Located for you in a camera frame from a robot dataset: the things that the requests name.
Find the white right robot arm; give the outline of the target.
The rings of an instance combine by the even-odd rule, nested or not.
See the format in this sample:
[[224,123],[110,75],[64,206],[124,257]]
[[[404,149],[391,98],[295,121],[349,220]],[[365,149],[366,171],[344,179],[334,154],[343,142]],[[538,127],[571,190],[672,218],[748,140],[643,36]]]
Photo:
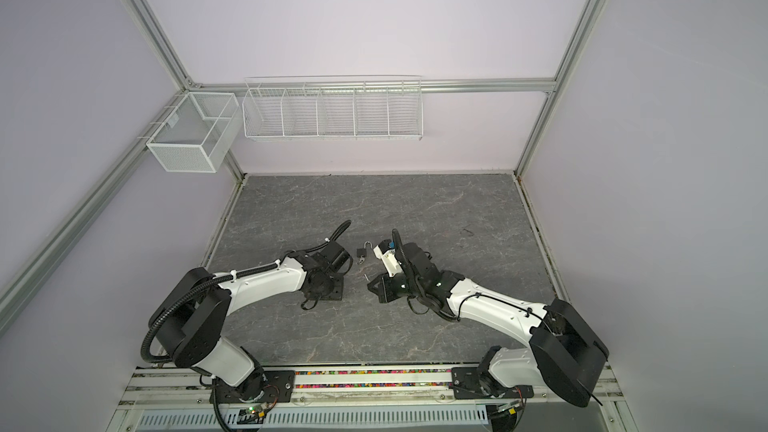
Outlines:
[[404,298],[441,319],[475,321],[510,337],[521,349],[492,347],[475,370],[473,393],[498,397],[517,386],[545,386],[565,402],[586,407],[609,358],[609,349],[575,307],[515,299],[454,271],[439,269],[431,255],[399,232],[373,246],[385,270],[369,290],[382,303]]

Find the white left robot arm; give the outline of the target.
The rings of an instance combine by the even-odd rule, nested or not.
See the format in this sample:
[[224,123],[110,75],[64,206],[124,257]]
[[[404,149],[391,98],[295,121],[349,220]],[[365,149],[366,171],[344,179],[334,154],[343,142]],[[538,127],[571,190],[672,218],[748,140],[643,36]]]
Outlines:
[[323,243],[289,250],[273,261],[243,270],[211,273],[189,270],[148,321],[140,346],[148,364],[171,363],[212,378],[235,401],[258,401],[270,387],[263,366],[243,347],[223,336],[234,312],[280,294],[299,292],[309,311],[321,301],[343,296],[343,281],[352,265],[338,239],[351,222],[342,222]]

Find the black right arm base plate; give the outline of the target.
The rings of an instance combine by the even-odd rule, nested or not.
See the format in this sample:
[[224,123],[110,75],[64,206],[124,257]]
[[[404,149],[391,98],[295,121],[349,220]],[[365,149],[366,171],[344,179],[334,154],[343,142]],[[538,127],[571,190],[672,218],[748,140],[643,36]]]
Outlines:
[[530,385],[503,386],[489,372],[478,367],[453,367],[450,388],[459,400],[530,399],[534,397]]

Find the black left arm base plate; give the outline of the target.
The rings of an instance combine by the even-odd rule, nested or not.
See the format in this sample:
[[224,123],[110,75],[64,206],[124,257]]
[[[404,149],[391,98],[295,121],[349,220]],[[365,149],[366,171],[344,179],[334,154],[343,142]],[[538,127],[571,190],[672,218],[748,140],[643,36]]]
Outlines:
[[288,403],[294,391],[296,374],[292,369],[267,370],[246,385],[232,387],[216,380],[210,402],[219,404]]

